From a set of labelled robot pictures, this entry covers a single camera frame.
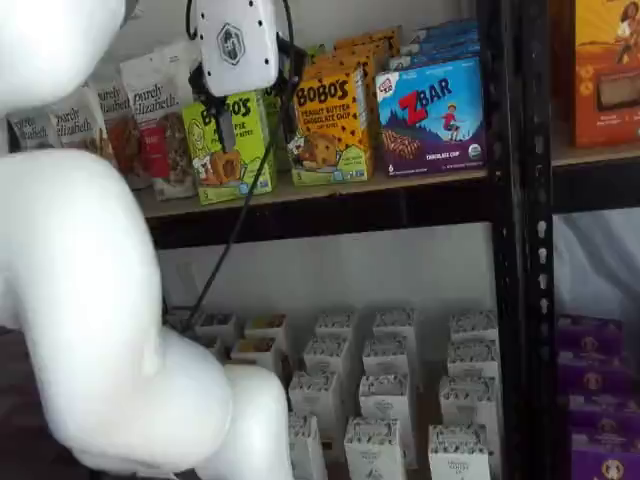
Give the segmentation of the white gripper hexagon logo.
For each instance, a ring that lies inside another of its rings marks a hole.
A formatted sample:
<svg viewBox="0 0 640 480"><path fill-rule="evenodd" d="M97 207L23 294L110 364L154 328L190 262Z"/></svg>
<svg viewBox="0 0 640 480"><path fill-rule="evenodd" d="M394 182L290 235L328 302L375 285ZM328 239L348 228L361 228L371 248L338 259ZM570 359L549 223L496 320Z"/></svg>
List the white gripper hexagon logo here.
<svg viewBox="0 0 640 480"><path fill-rule="evenodd" d="M197 42L209 92L201 95L204 123L217 118L223 151L235 147L227 97L272 86L278 76L277 22L272 0L197 3Z"/></svg>

